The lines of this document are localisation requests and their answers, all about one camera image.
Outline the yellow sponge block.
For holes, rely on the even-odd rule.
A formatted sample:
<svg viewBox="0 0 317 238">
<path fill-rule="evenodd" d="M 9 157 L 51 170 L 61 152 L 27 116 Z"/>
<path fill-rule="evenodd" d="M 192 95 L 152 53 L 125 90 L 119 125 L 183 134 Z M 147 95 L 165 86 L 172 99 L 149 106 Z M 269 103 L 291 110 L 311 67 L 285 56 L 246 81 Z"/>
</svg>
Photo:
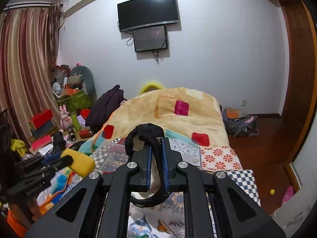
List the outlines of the yellow sponge block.
<svg viewBox="0 0 317 238">
<path fill-rule="evenodd" d="M 68 167 L 82 178 L 85 178 L 95 169 L 95 161 L 84 153 L 67 148 L 61 154 L 61 157 L 65 156 L 73 158 L 72 164 Z"/>
</svg>

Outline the cream tote bag black handles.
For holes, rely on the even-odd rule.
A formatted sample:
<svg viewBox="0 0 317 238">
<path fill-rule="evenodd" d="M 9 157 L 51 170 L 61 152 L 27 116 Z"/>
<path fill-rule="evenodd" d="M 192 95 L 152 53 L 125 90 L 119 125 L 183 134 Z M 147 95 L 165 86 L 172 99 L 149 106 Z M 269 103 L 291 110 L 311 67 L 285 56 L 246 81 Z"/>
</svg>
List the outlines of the cream tote bag black handles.
<svg viewBox="0 0 317 238">
<path fill-rule="evenodd" d="M 164 130 L 158 125 L 152 123 L 137 125 L 127 135 L 125 140 L 125 152 L 129 161 L 133 159 L 136 152 L 134 150 L 134 138 L 144 142 L 142 150 L 142 159 L 139 162 L 140 173 L 146 178 L 146 187 L 150 188 L 152 174 L 152 160 L 155 160 L 158 169 L 160 185 L 158 190 L 150 197 L 138 199 L 131 197 L 131 202 L 140 208 L 155 207 L 163 203 L 169 196 L 169 173 L 166 153 L 163 151 Z"/>
</svg>

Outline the red and grey box stack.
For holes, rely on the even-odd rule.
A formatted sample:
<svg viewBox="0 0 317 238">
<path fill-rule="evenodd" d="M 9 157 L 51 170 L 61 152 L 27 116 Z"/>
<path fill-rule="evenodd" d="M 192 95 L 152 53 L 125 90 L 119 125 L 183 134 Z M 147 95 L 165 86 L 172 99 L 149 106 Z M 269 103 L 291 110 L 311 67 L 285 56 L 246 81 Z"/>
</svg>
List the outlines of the red and grey box stack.
<svg viewBox="0 0 317 238">
<path fill-rule="evenodd" d="M 50 134 L 55 129 L 53 122 L 53 113 L 51 109 L 43 110 L 28 120 L 31 131 L 31 143 Z"/>
</svg>

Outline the pink bunny plush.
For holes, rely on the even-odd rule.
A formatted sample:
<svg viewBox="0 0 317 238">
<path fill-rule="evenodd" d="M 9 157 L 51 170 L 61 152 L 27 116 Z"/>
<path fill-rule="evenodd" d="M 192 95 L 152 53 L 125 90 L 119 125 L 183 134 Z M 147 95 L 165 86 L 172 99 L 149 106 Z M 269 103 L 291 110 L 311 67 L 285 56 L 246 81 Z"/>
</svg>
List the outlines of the pink bunny plush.
<svg viewBox="0 0 317 238">
<path fill-rule="evenodd" d="M 60 108 L 60 122 L 63 130 L 67 130 L 72 125 L 72 119 L 69 116 L 66 105 L 59 106 Z"/>
</svg>

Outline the clear plastic storage box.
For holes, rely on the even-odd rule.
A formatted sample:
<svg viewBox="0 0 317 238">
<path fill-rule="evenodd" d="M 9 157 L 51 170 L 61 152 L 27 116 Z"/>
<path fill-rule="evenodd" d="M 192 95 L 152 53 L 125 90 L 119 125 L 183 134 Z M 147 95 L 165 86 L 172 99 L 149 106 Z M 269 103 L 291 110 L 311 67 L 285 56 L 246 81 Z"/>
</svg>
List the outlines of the clear plastic storage box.
<svg viewBox="0 0 317 238">
<path fill-rule="evenodd" d="M 101 174 L 114 172 L 128 162 L 125 146 L 104 141 L 90 156 L 95 162 L 95 171 Z"/>
</svg>

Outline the patchwork patterned bed sheet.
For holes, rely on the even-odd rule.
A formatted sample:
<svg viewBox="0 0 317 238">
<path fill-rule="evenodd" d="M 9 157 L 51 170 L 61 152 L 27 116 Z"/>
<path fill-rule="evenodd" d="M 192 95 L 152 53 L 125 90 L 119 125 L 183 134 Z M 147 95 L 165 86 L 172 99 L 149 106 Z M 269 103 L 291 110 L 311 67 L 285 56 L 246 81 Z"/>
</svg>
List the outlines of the patchwork patterned bed sheet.
<svg viewBox="0 0 317 238">
<path fill-rule="evenodd" d="M 233 149 L 202 149 L 188 138 L 167 131 L 172 150 L 180 152 L 184 161 L 208 174 L 220 169 L 236 182 L 256 203 L 260 198 L 252 170 L 243 170 Z M 95 150 L 107 141 L 97 139 Z M 124 145 L 123 138 L 112 142 Z M 184 197 L 181 192 L 172 193 L 165 202 L 152 208 L 130 206 L 127 237 L 185 237 Z"/>
</svg>

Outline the dark purple clothing pile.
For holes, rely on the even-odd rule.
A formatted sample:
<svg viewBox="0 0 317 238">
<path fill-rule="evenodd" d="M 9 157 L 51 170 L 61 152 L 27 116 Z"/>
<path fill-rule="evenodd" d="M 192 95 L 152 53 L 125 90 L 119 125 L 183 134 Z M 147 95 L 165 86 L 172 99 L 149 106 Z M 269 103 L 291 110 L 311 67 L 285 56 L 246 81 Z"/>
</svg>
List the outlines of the dark purple clothing pile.
<svg viewBox="0 0 317 238">
<path fill-rule="evenodd" d="M 125 101 L 120 85 L 104 93 L 92 106 L 85 120 L 85 125 L 95 134 L 108 121 L 111 114 Z"/>
</svg>

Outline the pink slipper on floor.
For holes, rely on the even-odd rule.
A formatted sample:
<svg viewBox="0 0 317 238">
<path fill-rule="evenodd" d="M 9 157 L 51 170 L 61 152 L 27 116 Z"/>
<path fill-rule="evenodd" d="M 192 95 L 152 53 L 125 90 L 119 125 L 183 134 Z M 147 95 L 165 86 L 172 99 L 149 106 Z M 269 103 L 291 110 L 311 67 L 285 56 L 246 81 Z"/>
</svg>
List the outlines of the pink slipper on floor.
<svg viewBox="0 0 317 238">
<path fill-rule="evenodd" d="M 281 200 L 281 204 L 288 202 L 295 194 L 294 187 L 292 185 L 288 186 Z"/>
</svg>

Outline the green grey plush toy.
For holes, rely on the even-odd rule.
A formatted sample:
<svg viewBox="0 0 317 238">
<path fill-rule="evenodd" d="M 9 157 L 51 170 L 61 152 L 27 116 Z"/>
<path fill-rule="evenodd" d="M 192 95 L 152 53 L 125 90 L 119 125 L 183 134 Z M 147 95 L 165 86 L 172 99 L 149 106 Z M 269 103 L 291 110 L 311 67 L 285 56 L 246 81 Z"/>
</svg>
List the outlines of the green grey plush toy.
<svg viewBox="0 0 317 238">
<path fill-rule="evenodd" d="M 70 71 L 67 84 L 71 87 L 78 87 L 93 101 L 97 100 L 95 82 L 92 72 L 86 66 L 75 66 Z"/>
</svg>

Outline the grey backpack on floor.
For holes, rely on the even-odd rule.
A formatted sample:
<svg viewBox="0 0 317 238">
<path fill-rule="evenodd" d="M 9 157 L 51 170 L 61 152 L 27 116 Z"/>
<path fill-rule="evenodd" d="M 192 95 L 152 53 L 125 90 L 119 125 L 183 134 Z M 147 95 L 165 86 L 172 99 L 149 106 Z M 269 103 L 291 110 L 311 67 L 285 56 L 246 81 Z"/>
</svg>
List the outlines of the grey backpack on floor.
<svg viewBox="0 0 317 238">
<path fill-rule="evenodd" d="M 242 113 L 240 110 L 226 107 L 222 112 L 222 119 L 227 134 L 234 138 L 240 136 L 258 136 L 258 117 Z"/>
</svg>

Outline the beige fleece blanket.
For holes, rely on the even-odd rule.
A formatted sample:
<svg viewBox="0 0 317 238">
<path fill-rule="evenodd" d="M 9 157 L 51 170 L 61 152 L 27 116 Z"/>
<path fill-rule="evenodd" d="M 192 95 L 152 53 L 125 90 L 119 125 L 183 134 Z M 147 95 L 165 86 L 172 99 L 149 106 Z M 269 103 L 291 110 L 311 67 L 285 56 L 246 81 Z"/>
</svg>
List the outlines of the beige fleece blanket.
<svg viewBox="0 0 317 238">
<path fill-rule="evenodd" d="M 137 125 L 152 123 L 180 134 L 202 149 L 229 150 L 229 140 L 218 101 L 195 89 L 159 89 L 120 105 L 103 125 L 109 141 L 125 138 Z"/>
</svg>

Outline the yellow green plush behind blanket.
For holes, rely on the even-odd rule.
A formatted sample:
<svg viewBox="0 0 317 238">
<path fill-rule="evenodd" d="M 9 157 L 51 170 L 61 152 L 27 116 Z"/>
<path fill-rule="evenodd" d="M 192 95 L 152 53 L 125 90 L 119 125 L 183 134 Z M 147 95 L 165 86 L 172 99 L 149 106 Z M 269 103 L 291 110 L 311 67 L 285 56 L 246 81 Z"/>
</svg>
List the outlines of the yellow green plush behind blanket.
<svg viewBox="0 0 317 238">
<path fill-rule="evenodd" d="M 164 86 L 157 82 L 148 82 L 142 86 L 139 94 L 147 93 L 154 90 L 161 90 L 164 89 Z"/>
</svg>

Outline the striped brown curtain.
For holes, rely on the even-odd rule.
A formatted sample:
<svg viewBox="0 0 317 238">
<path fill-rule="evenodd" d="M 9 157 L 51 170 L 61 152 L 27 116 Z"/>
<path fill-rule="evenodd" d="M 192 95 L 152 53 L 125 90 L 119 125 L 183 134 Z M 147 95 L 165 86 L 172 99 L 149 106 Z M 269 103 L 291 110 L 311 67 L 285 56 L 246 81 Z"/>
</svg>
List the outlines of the striped brown curtain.
<svg viewBox="0 0 317 238">
<path fill-rule="evenodd" d="M 51 82 L 61 16 L 59 2 L 1 13 L 1 109 L 8 111 L 14 134 L 27 145 L 33 116 L 50 109 L 54 120 L 59 117 Z"/>
</svg>

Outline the small dark wall monitor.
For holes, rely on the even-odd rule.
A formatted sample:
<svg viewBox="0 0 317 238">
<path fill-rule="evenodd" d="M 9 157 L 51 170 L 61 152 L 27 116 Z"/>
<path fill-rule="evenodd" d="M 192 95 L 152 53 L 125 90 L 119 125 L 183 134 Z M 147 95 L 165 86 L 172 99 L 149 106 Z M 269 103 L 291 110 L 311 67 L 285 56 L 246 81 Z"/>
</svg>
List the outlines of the small dark wall monitor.
<svg viewBox="0 0 317 238">
<path fill-rule="evenodd" d="M 134 30 L 133 41 L 136 53 L 168 48 L 167 31 L 164 25 Z"/>
</svg>

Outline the wall mounted black television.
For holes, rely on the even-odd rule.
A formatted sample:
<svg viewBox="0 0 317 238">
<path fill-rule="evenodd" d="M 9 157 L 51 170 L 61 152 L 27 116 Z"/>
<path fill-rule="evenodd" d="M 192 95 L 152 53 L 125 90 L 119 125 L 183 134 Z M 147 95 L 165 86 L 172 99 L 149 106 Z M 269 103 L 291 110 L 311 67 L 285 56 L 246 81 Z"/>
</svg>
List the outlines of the wall mounted black television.
<svg viewBox="0 0 317 238">
<path fill-rule="evenodd" d="M 120 32 L 180 21 L 176 0 L 130 0 L 119 3 L 117 10 Z"/>
</svg>

